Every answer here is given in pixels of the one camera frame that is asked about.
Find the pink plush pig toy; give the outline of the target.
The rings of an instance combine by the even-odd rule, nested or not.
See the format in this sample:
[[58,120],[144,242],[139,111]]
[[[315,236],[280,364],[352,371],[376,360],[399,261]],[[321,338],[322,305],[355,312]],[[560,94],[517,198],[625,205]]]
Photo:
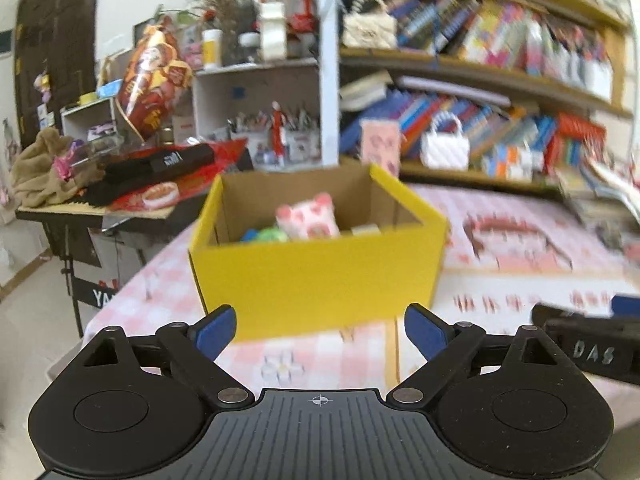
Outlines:
[[341,235],[335,220],[334,203],[328,193],[320,193],[311,200],[294,205],[279,206],[276,222],[290,240],[316,240]]

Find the pink checkered tablecloth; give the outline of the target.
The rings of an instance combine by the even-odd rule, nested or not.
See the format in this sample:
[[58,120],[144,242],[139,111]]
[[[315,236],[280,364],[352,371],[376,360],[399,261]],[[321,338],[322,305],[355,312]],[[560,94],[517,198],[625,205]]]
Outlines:
[[[482,211],[530,214],[551,235],[560,230],[587,246],[585,269],[574,274],[483,273],[448,266],[440,274],[434,312],[447,323],[470,321],[490,334],[511,335],[530,319],[538,301],[561,308],[606,315],[615,295],[636,296],[639,274],[620,258],[596,248],[596,241],[559,206],[544,200],[491,192],[417,184],[414,190],[448,214],[462,231],[464,204]],[[203,315],[188,258],[192,228],[185,228],[98,313],[85,329],[90,340],[106,326],[129,336],[152,335],[169,322],[194,323]],[[387,392],[425,362],[395,318],[344,330],[296,337],[232,342],[217,364],[243,385],[265,388],[377,388]]]

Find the yellow cardboard box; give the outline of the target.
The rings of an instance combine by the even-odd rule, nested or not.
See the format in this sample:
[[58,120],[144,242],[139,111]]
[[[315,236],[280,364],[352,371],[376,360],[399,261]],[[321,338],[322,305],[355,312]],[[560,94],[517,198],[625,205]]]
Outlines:
[[[244,240],[321,193],[332,198],[337,237]],[[236,172],[215,178],[189,259],[204,311],[235,310],[236,339],[294,336],[429,307],[448,231],[443,214],[377,166]]]

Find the green blue toy bottle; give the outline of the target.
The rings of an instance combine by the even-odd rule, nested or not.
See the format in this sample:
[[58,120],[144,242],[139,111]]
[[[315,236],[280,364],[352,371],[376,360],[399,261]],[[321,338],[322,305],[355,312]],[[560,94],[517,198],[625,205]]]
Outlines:
[[258,242],[258,243],[286,243],[290,240],[288,234],[277,226],[265,229],[249,229],[241,237],[241,242]]

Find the black side table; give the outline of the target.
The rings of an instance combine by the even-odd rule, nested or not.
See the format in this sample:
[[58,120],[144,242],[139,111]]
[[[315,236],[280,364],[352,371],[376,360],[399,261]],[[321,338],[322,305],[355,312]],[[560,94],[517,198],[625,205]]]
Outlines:
[[108,211],[81,203],[17,209],[37,222],[60,258],[76,330],[85,333],[80,307],[103,308],[149,260],[198,218],[205,197],[153,211]]

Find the round pink white tin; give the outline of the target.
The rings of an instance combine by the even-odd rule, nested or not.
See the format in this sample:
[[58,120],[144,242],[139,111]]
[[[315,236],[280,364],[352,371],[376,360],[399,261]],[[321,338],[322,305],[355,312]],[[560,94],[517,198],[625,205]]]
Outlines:
[[180,198],[180,191],[175,182],[162,182],[144,191],[141,198],[146,209],[162,209],[173,205]]

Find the black long box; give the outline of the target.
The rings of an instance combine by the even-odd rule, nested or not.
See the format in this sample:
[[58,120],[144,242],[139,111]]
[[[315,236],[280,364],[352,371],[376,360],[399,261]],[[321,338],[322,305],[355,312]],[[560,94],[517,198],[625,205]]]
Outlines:
[[215,153],[208,144],[160,148],[148,156],[107,165],[103,178],[87,186],[81,198],[93,207],[105,207],[131,192],[192,174],[214,162]]

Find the white quilted mini handbag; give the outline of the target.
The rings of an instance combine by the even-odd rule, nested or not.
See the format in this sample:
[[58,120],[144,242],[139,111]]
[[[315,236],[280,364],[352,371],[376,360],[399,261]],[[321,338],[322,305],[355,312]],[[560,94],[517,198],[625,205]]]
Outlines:
[[470,140],[463,134],[462,122],[456,114],[437,112],[426,133],[422,134],[420,161],[430,169],[469,169]]

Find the pink rectangular tin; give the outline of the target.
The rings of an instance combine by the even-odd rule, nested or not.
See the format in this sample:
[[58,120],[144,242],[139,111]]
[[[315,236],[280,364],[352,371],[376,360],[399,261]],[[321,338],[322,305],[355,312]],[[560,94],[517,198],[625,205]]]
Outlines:
[[360,127],[361,162],[379,166],[398,178],[402,141],[399,122],[387,119],[363,119]]

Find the row of books lower shelf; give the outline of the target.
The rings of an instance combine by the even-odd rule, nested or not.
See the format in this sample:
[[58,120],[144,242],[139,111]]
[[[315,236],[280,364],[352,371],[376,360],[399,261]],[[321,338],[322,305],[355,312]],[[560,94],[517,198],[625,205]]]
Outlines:
[[466,171],[491,179],[530,182],[551,174],[557,166],[576,168],[585,152],[600,156],[606,140],[604,126],[570,113],[500,106],[476,96],[385,89],[372,103],[350,114],[341,131],[338,152],[360,156],[363,119],[396,120],[402,134],[400,171],[413,167],[459,171],[430,169],[420,161],[422,134],[442,110],[459,117],[463,134],[470,140]]

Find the clear pen holder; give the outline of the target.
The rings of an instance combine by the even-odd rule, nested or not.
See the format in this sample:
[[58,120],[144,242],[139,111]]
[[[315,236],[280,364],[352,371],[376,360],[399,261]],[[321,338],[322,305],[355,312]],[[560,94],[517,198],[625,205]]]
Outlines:
[[286,108],[273,101],[256,113],[227,120],[228,137],[246,142],[254,164],[288,166],[320,162],[321,134],[317,116],[306,108]]

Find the brown plush blanket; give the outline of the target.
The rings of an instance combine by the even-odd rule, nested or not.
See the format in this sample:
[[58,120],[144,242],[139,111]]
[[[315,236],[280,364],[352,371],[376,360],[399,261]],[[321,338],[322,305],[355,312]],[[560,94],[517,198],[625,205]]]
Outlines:
[[54,161],[68,152],[72,141],[70,136],[61,136],[57,128],[47,127],[17,156],[11,170],[12,188],[23,207],[66,203],[83,188],[103,179],[105,172],[95,162],[70,180],[60,177]]

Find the white cubby shelf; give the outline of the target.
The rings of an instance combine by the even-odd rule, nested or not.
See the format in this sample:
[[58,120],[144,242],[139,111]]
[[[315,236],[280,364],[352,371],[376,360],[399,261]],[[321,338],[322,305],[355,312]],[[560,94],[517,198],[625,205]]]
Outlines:
[[[317,2],[322,47],[317,67],[257,67],[198,76],[194,84],[205,84],[209,93],[221,93],[224,117],[262,110],[273,101],[285,107],[308,105],[321,116],[321,163],[335,166],[338,164],[337,44],[330,29],[337,26],[337,18],[328,18],[326,12],[336,9],[336,0]],[[152,18],[158,6],[164,10],[193,10],[196,0],[96,0],[96,58],[103,60],[107,55],[132,49],[134,26]]]

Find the wooden bookshelf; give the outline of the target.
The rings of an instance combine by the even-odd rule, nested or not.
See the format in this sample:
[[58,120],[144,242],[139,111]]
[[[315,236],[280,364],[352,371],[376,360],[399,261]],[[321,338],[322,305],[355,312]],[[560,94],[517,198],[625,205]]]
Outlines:
[[599,112],[634,128],[639,120],[639,107],[623,104],[630,87],[627,75],[627,36],[631,21],[610,11],[601,11],[590,0],[518,0],[536,9],[544,8],[562,14],[580,24],[599,29],[608,54],[613,57],[613,96],[605,101],[593,94],[570,88],[543,76],[529,76],[517,70],[461,61],[449,55],[433,58],[418,51],[364,50],[341,48],[340,61],[347,67],[382,67],[396,75],[429,76],[452,84],[491,91],[507,96],[514,104],[536,104],[545,112],[567,112],[588,115]]

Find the row of books upper shelf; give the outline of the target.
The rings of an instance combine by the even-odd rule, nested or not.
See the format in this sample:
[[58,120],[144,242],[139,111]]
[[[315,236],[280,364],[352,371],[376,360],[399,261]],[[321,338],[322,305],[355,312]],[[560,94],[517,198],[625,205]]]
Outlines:
[[394,46],[519,70],[613,99],[614,70],[602,34],[516,0],[386,0]]

